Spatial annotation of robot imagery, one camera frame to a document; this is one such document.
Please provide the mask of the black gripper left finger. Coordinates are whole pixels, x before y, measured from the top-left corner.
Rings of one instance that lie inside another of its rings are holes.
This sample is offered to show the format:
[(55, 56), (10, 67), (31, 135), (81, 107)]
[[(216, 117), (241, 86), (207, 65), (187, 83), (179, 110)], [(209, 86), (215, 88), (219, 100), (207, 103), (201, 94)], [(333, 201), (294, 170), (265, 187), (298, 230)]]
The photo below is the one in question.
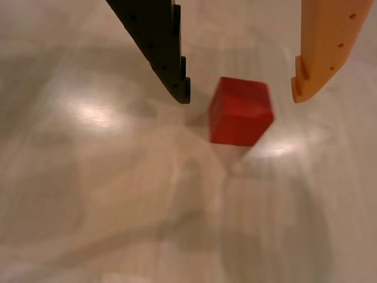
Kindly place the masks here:
[(111, 0), (121, 21), (156, 76), (180, 104), (190, 102), (190, 78), (181, 54), (181, 6), (171, 0)]

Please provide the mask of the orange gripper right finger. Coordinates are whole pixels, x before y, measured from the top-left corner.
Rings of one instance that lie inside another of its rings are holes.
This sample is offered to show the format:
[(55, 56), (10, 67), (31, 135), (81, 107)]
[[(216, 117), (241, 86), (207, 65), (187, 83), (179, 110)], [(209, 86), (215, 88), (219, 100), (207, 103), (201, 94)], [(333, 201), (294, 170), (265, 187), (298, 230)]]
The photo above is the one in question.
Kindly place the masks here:
[(317, 94), (343, 67), (373, 5), (373, 0), (301, 2), (300, 55), (291, 79), (295, 103)]

